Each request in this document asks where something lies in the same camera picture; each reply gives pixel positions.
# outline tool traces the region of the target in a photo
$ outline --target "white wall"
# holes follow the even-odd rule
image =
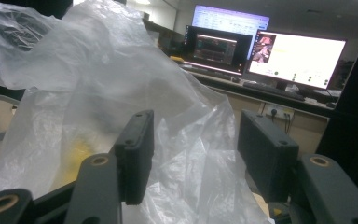
[[[176,10],[168,5],[154,6],[127,2],[127,7],[146,12],[150,15],[149,21],[173,30],[176,19]]]
[[[179,34],[185,35],[186,26],[191,25],[193,21],[194,5],[187,8],[180,8],[176,13],[176,22],[173,30]]]

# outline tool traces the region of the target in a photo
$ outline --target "yellow object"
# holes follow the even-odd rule
[[[282,214],[282,210],[281,209],[276,209],[274,208],[274,216],[277,217],[277,216],[280,216]]]
[[[53,189],[69,184],[77,179],[77,174],[83,160],[94,154],[90,144],[82,138],[77,138],[63,155],[61,167],[56,175]]]
[[[174,61],[177,61],[177,62],[181,62],[181,63],[184,62],[184,60],[183,60],[182,58],[175,57],[175,56],[170,56],[170,59],[171,59],[171,60],[174,60]]]

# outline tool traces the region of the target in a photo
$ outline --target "plastic bag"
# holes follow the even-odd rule
[[[10,10],[26,16],[1,13]],[[14,34],[39,23],[0,35],[0,84],[28,89],[3,142],[0,190],[48,193],[71,162],[108,151],[132,114],[153,109],[148,187],[140,206],[123,205],[124,223],[269,223],[244,180],[227,97],[153,47],[140,13],[90,0],[62,21],[0,5],[0,20],[4,31],[49,24],[37,42],[21,40],[27,50]]]

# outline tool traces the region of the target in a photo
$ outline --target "wall outlet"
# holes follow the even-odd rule
[[[285,119],[284,114],[287,114],[290,116],[290,120],[293,119],[293,115],[295,114],[295,110],[288,107],[283,107],[280,105],[267,105],[266,106],[266,115],[272,116],[271,111],[275,109],[277,111],[277,114],[275,115],[275,119]]]

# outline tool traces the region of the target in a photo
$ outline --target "monitor screen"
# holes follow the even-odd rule
[[[268,25],[269,17],[199,5],[194,10],[192,22],[192,26],[251,35],[252,43],[257,30],[266,30]],[[245,54],[249,59],[251,51]]]
[[[248,72],[327,89],[345,40],[257,32]]]
[[[187,64],[241,76],[251,43],[250,35],[187,26],[182,58]]]

